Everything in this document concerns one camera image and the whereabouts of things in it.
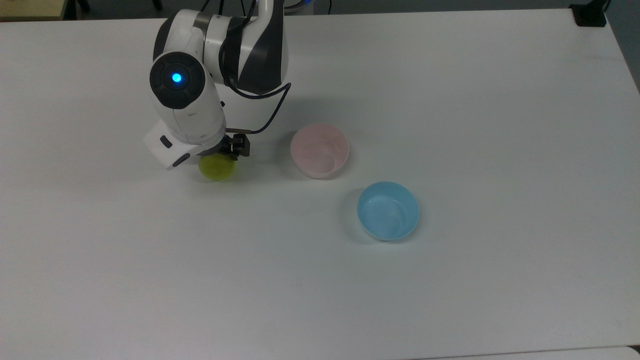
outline white table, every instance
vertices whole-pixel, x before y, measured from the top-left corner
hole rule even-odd
[[[528,352],[488,356],[457,357],[457,360],[639,360],[640,354],[628,347],[592,348],[566,351]]]
[[[0,24],[2,359],[640,343],[640,96],[608,26],[570,10],[286,21],[293,88],[226,183],[142,144],[162,20]],[[221,98],[250,128],[276,101]],[[335,179],[289,157],[311,122],[350,140]],[[422,207],[401,243],[356,219],[381,180]]]

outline yellow-green ball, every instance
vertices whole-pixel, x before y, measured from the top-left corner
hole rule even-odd
[[[227,155],[213,154],[202,156],[198,164],[202,175],[214,181],[228,179],[234,173],[236,162]]]

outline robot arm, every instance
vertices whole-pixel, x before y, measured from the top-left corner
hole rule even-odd
[[[161,120],[143,141],[165,168],[229,145],[215,83],[257,95],[282,84],[284,0],[257,3],[259,16],[251,21],[181,10],[160,27],[149,82]]]

